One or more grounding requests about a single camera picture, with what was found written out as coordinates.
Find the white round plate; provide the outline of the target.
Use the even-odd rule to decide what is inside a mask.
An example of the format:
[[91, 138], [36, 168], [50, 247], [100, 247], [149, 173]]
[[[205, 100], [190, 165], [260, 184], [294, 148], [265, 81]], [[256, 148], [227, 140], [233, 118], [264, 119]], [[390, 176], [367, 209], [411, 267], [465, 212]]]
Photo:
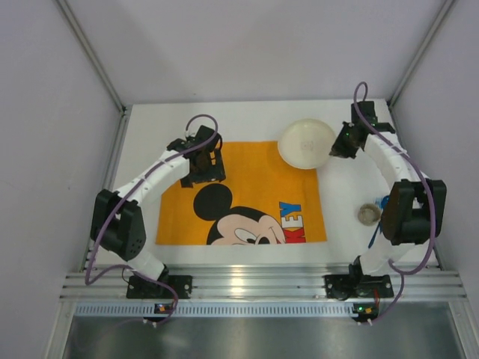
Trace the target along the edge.
[[278, 152], [291, 167], [318, 169], [329, 160], [335, 139], [333, 129], [321, 120], [296, 120], [282, 132], [278, 140]]

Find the orange Mickey placemat cloth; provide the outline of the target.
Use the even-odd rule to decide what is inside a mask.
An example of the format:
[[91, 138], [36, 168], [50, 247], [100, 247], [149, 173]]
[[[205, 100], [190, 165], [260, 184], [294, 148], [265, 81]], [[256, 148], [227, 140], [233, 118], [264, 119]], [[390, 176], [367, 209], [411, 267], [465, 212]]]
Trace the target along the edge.
[[162, 196], [158, 245], [292, 245], [326, 240], [315, 170], [289, 166], [274, 141], [222, 147], [225, 180], [175, 183]]

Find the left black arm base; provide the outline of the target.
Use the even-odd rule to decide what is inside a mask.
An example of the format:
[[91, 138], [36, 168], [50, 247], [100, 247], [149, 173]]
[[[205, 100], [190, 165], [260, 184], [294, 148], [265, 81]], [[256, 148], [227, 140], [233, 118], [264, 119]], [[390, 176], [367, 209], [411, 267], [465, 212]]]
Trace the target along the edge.
[[[166, 286], [174, 290], [179, 299], [188, 299], [192, 294], [192, 280], [193, 277], [190, 275], [169, 275]], [[173, 299], [174, 293], [159, 284], [133, 275], [128, 280], [126, 297], [128, 299]]]

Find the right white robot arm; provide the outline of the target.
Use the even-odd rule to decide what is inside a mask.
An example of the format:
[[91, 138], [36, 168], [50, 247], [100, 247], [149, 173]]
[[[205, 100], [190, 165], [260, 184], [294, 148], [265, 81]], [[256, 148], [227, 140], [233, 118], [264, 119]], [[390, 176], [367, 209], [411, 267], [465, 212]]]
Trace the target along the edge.
[[397, 271], [398, 260], [413, 248], [426, 245], [423, 260], [407, 272], [416, 274], [427, 264], [441, 232], [447, 187], [418, 168], [401, 147], [393, 126], [378, 120], [372, 101], [351, 105], [351, 121], [343, 124], [330, 154], [354, 159], [359, 150], [375, 162], [390, 193], [380, 219], [382, 235], [355, 264], [366, 275]]

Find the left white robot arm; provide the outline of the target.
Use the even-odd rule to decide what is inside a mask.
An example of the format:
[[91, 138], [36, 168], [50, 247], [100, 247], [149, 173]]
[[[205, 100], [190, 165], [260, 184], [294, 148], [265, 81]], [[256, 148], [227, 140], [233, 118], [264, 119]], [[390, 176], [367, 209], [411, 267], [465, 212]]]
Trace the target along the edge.
[[86, 284], [91, 277], [94, 260], [100, 248], [115, 254], [123, 262], [120, 267], [138, 276], [157, 282], [167, 267], [151, 252], [153, 239], [147, 235], [141, 206], [155, 202], [175, 183], [184, 188], [222, 181], [222, 137], [218, 125], [202, 125], [196, 133], [172, 141], [163, 154], [145, 171], [126, 185], [112, 191], [100, 191], [94, 203], [90, 237], [94, 249], [87, 266]]

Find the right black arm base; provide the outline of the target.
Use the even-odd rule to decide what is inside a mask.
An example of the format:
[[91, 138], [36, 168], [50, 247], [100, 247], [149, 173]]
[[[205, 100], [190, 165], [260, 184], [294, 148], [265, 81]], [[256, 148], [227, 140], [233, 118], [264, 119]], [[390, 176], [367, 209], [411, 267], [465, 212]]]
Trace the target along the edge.
[[349, 274], [329, 274], [324, 277], [326, 297], [339, 301], [350, 298], [393, 298], [391, 278], [389, 275], [353, 278]]

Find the blue fork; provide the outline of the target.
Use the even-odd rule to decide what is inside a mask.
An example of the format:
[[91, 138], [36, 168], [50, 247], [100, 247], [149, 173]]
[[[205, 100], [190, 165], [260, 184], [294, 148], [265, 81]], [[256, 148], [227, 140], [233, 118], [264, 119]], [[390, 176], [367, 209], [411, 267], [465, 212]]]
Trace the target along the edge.
[[384, 210], [386, 204], [388, 203], [388, 199], [389, 199], [389, 196], [386, 195], [386, 196], [382, 196], [382, 197], [377, 197], [375, 200], [374, 200], [374, 204], [380, 208], [381, 211]]

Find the blue spoon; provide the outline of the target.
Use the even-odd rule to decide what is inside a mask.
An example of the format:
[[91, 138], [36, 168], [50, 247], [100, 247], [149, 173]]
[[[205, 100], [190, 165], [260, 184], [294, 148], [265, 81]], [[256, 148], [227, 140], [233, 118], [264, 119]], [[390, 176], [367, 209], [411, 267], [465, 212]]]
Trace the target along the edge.
[[381, 220], [379, 220], [378, 223], [377, 223], [376, 229], [374, 230], [373, 235], [372, 235], [372, 237], [371, 237], [371, 239], [368, 243], [367, 248], [372, 248], [373, 247], [373, 244], [376, 240], [377, 235], [380, 234], [381, 232], [382, 232], [382, 225], [381, 225]]

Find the aluminium mounting rail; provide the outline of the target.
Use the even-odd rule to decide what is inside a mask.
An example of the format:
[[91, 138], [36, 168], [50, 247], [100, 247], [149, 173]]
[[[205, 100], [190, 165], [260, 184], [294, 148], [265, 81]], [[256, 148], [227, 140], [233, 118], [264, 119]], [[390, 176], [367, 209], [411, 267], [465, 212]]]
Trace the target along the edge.
[[[328, 274], [345, 274], [345, 266], [171, 266], [171, 274], [192, 276], [192, 300], [232, 301], [325, 301]], [[87, 286], [82, 273], [67, 274], [62, 300], [125, 299], [127, 284], [120, 270], [114, 270]], [[455, 271], [428, 267], [407, 277], [401, 299], [409, 302], [464, 301], [466, 291]]]

